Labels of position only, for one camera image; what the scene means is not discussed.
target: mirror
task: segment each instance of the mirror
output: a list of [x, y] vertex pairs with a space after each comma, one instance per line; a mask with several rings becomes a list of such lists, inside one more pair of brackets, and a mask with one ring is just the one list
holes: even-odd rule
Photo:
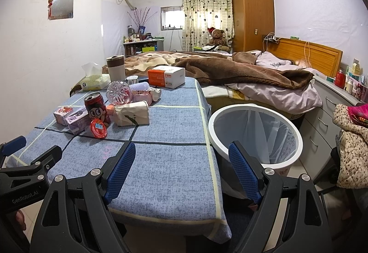
[[49, 20], [73, 18], [74, 0], [49, 0]]

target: window frame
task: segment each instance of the window frame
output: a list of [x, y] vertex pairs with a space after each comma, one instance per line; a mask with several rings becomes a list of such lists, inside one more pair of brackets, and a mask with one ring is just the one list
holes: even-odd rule
[[167, 6], [167, 7], [161, 7], [160, 8], [160, 27], [161, 27], [161, 31], [170, 31], [170, 30], [182, 30], [184, 28], [184, 22], [183, 22], [183, 26], [181, 28], [175, 28], [175, 27], [163, 27], [162, 25], [162, 9], [164, 8], [180, 8], [180, 10], [178, 11], [182, 11], [184, 13], [184, 8], [183, 8], [183, 5], [181, 6]]

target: small window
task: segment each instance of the small window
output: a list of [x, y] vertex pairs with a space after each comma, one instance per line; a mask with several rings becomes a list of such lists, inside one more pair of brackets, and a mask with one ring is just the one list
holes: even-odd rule
[[179, 30], [184, 26], [184, 11], [181, 6], [161, 7], [161, 30]]

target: white dresser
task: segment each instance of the white dresser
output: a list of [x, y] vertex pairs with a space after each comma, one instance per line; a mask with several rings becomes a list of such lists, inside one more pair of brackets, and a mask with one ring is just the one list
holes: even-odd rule
[[300, 161], [313, 180], [323, 171], [331, 158], [332, 148], [336, 147], [335, 137], [340, 133], [340, 128], [332, 123], [335, 106], [364, 104], [333, 83], [317, 76], [314, 79], [322, 107], [305, 114], [299, 130], [303, 139]]

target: santa hat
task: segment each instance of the santa hat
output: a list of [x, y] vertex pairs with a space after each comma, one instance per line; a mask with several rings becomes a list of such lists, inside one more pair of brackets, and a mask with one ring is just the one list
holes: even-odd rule
[[214, 27], [207, 28], [207, 31], [212, 35], [212, 31], [216, 30]]

